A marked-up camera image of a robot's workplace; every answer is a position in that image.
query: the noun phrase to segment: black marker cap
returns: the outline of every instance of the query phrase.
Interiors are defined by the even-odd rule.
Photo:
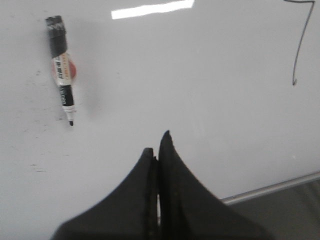
[[[51,16],[46,20],[50,40],[51,57],[55,58],[67,51],[66,29],[61,16]]]

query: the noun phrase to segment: black marker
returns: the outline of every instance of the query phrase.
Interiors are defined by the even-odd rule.
[[[72,95],[72,76],[67,54],[66,29],[61,16],[51,16],[46,20],[50,39],[51,57],[56,84],[60,89],[62,108],[71,126],[74,125],[75,103]]]

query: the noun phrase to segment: marker barrel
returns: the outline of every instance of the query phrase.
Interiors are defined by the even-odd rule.
[[[48,17],[48,29],[51,57],[55,72],[55,81],[59,86],[62,108],[73,126],[75,103],[72,94],[72,76],[67,54],[66,29],[61,16]]]

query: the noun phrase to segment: white surface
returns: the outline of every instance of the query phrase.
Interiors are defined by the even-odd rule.
[[[219,198],[320,170],[320,11],[281,0],[2,0],[0,239],[44,240],[100,201],[165,130]],[[44,19],[62,15],[77,67],[70,127]]]

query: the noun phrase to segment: marker label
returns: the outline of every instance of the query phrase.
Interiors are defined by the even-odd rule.
[[[62,53],[53,58],[56,84],[58,86],[71,85],[71,73],[68,61],[68,54]]]
[[[63,106],[72,106],[74,105],[74,97],[72,95],[71,85],[62,85],[59,86],[60,97]]]

